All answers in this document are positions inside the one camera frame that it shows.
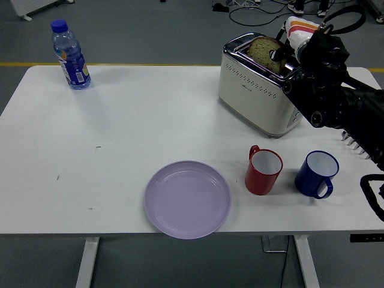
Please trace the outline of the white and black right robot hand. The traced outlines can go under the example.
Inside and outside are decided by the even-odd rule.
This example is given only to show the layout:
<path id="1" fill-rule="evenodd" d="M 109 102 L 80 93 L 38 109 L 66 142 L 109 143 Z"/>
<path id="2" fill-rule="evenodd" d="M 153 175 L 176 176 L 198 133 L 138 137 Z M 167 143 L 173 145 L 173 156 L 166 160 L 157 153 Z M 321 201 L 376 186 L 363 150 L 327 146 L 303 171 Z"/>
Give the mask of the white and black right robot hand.
<path id="1" fill-rule="evenodd" d="M 290 16 L 282 26 L 282 31 L 287 35 L 287 44 L 277 50 L 271 50 L 269 53 L 270 58 L 274 62 L 278 62 L 294 53 L 295 58 L 300 62 L 302 51 L 318 28 L 319 24 L 296 16 Z"/>

